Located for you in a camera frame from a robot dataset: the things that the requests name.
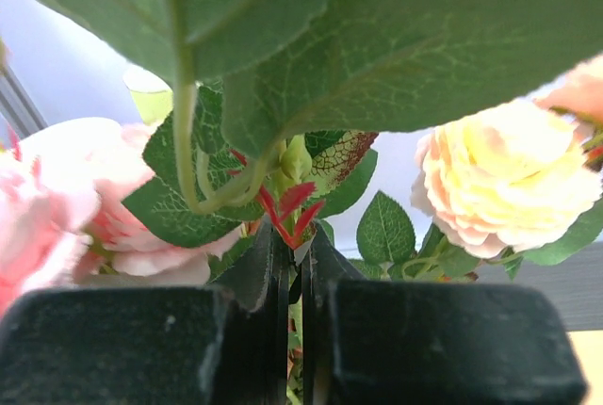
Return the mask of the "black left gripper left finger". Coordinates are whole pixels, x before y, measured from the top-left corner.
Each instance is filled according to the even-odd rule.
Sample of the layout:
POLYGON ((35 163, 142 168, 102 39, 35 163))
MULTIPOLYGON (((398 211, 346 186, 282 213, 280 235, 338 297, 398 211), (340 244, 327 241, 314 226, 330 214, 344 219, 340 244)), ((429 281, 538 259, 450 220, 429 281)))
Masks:
POLYGON ((207 286, 48 289, 1 321, 5 404, 283 404, 288 251, 268 222, 207 286))

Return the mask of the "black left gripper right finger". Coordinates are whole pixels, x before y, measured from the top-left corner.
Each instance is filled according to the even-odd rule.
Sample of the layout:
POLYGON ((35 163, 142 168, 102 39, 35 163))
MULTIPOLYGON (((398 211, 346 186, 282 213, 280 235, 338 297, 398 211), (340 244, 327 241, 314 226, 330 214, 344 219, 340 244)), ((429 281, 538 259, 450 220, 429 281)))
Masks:
POLYGON ((308 404, 578 404, 587 393, 535 289, 371 281, 323 230, 301 277, 308 404))

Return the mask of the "pink flower stems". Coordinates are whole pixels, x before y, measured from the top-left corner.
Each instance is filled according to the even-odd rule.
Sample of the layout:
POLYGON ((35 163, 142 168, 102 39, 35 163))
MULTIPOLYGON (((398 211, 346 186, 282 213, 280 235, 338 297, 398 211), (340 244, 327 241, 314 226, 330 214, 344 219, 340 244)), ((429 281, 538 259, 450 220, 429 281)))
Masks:
POLYGON ((36 289, 205 284, 209 259, 242 237, 238 224, 194 248, 153 235, 122 203, 147 184, 142 159, 156 128, 81 118, 1 152, 1 310, 36 289))

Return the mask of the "orange wrapping paper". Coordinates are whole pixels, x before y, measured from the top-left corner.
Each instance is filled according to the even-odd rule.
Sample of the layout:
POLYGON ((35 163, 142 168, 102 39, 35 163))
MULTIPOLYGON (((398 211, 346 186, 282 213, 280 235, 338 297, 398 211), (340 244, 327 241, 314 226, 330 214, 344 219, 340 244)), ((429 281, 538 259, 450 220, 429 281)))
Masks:
POLYGON ((602 405, 602 331, 575 331, 569 332, 568 336, 589 385, 589 391, 583 403, 602 405))

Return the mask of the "peach flower stem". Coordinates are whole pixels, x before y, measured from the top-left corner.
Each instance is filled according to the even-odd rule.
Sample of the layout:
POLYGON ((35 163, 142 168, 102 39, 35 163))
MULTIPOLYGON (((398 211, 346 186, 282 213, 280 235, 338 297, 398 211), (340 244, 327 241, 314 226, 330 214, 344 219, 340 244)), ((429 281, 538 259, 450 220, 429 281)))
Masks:
POLYGON ((468 283, 483 265, 514 276, 557 265, 602 231, 602 60, 556 89, 435 127, 417 144, 411 204, 432 223, 422 241, 377 193, 357 229, 368 277, 468 283))

